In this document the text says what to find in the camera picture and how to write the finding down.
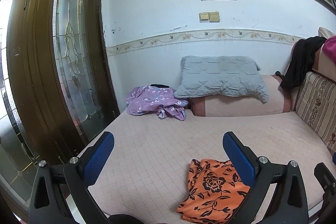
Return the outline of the orange black floral shirt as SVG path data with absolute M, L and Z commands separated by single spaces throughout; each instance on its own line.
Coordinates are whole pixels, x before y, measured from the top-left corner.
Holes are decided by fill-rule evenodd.
M 181 219 L 192 223 L 227 223 L 248 194 L 232 162 L 192 160 L 187 198 L 177 207 Z

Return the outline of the pink bolster cushion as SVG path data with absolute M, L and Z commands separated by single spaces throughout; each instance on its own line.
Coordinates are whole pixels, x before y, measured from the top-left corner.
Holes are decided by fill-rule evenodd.
M 190 99 L 191 111 L 198 117 L 250 117 L 292 111 L 295 95 L 280 87 L 280 77 L 263 75 L 262 78 L 269 94 L 269 101 L 266 103 L 253 96 L 206 96 Z

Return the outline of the striped floral back cushion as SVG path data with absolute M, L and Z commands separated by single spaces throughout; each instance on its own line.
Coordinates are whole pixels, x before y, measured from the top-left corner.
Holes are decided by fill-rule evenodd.
M 308 72 L 295 103 L 297 115 L 322 139 L 329 152 L 335 153 L 335 83 Z

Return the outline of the wooden stained-glass door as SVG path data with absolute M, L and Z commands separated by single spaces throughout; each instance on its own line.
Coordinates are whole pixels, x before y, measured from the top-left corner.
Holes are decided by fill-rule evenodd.
M 101 8 L 101 0 L 13 0 L 9 83 L 38 160 L 66 162 L 120 114 Z

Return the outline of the purple floral garment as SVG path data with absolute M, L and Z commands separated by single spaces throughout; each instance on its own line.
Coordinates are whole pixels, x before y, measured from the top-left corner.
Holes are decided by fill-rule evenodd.
M 188 100 L 176 98 L 172 88 L 141 86 L 127 95 L 126 112 L 133 116 L 156 113 L 159 119 L 171 117 L 184 121 L 188 104 Z

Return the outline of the grey quilted pillow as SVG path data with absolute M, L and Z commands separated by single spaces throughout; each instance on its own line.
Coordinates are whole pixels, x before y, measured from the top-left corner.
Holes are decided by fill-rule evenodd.
M 181 66 L 181 84 L 174 93 L 177 98 L 223 95 L 253 96 L 263 103 L 269 101 L 260 67 L 250 57 L 185 56 L 181 59 Z

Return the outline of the black hanging garment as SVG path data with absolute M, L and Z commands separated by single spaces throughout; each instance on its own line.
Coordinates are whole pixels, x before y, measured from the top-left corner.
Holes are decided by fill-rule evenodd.
M 315 53 L 326 42 L 326 38 L 315 36 L 300 39 L 295 43 L 289 67 L 282 78 L 280 87 L 291 90 L 300 87 L 307 72 L 311 71 L 315 62 Z

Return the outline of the magenta cloth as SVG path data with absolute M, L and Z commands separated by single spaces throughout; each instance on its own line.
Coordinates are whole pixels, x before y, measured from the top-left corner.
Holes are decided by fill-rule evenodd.
M 322 49 L 323 53 L 336 64 L 336 36 L 326 40 Z

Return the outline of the beige wall switches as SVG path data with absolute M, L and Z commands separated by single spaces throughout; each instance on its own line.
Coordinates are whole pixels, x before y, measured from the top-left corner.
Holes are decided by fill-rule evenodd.
M 211 23 L 219 23 L 220 22 L 219 12 L 200 12 L 199 13 L 199 21 L 200 22 L 211 22 Z

